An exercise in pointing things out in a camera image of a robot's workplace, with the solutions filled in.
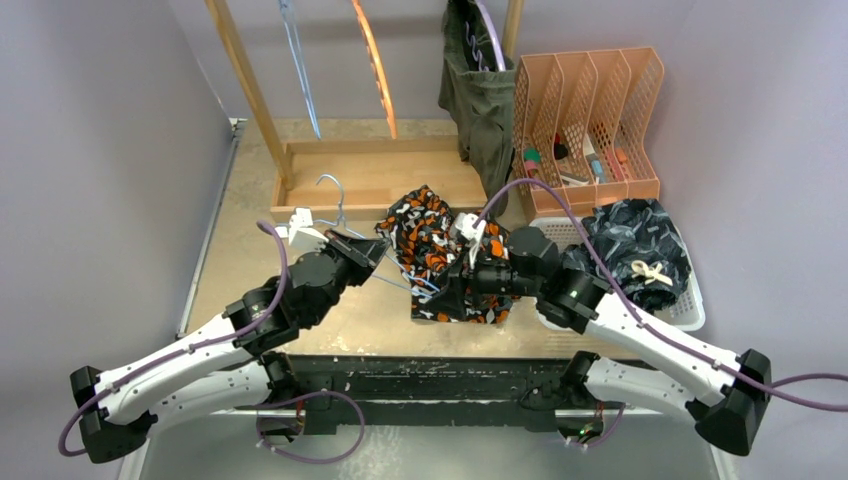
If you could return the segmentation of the orange camouflage shorts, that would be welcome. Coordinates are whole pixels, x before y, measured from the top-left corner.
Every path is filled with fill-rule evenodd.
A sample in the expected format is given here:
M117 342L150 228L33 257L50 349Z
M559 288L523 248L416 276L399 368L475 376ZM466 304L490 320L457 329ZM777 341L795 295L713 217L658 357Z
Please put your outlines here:
M501 324L507 321L514 296L483 295L465 300L464 319L427 304L444 285L438 279L465 250L465 242L450 232L459 213L424 184L388 207L374 226L376 235L390 242L402 274L417 293L411 300L411 319L421 322Z

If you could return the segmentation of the orange hanger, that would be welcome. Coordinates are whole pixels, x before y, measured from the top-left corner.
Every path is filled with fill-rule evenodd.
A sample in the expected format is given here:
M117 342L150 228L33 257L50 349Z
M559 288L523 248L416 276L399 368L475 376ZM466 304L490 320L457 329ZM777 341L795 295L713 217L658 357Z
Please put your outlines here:
M367 19L365 11L361 5L361 2L359 0L352 0L351 3L355 12L357 24L364 40L365 49L369 58L371 69L375 77L375 84L380 99L380 104L385 113L390 137L392 139L397 139L398 130L394 106L389 89L388 78L385 73L376 38Z

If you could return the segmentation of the dark shark print shorts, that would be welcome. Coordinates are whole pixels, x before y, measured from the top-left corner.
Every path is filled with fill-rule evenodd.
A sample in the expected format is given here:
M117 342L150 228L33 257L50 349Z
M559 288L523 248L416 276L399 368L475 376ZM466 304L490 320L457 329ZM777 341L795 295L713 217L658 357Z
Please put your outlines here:
M591 248L639 308L664 310L687 289L689 255L658 200L625 199L596 207L581 225Z

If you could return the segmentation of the light blue wire hanger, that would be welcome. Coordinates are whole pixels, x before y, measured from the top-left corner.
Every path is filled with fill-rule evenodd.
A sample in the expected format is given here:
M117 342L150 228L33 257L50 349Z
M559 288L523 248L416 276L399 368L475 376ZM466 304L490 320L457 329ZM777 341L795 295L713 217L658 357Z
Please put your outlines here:
M297 28L296 15L293 10L293 4L288 0L277 1L280 14L282 16L283 26L286 32L289 49L292 60L298 76L301 92L306 105L306 110L310 124L312 126L315 137L318 140L322 139L319 121L316 115L314 99L312 95L311 85L309 82L308 71L304 61L302 45Z

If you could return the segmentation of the white plastic basket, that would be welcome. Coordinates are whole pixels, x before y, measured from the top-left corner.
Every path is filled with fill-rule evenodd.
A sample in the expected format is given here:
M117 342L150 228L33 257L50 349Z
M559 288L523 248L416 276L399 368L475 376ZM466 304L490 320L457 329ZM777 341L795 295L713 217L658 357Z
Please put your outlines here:
M539 217L529 225L540 229L560 251L582 244L576 227L568 217ZM685 332L700 330L706 320L703 296L693 266L691 268L687 289L678 296L676 303L654 313L656 318Z

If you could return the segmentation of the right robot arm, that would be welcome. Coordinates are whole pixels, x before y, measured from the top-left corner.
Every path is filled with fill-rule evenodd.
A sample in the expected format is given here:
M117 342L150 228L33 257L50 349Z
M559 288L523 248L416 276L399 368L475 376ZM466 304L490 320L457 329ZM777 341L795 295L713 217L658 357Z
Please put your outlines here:
M760 388L771 379L766 355L719 348L633 306L608 282L564 267L557 245L536 227L508 237L503 264L481 260L477 250L471 241L440 272L442 287L426 300L426 309L466 319L471 303L486 295L531 297L548 328L618 345L645 363L576 353L561 378L569 404L631 404L693 425L703 440L727 453L751 453L771 399Z

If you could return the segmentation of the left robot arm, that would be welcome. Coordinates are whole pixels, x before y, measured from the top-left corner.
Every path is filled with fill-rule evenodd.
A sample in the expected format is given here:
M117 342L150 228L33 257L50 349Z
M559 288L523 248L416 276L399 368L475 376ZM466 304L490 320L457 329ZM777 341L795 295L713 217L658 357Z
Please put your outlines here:
M328 230L316 250L284 263L191 334L124 366L77 368L69 376L77 410L59 452L104 464L192 417L289 407L298 382L277 348L320 325L348 288L372 276L388 247Z

